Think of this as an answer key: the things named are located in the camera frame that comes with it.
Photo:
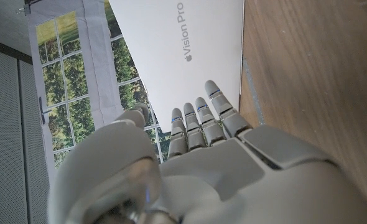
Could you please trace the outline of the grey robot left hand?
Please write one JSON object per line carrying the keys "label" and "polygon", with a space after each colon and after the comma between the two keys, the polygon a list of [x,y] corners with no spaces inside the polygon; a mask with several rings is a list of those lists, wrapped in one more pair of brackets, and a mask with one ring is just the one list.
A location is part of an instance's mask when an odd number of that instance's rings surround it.
{"label": "grey robot left hand", "polygon": [[172,111],[159,163],[136,104],[60,165],[49,223],[367,223],[367,199],[315,146],[252,127],[213,81]]}

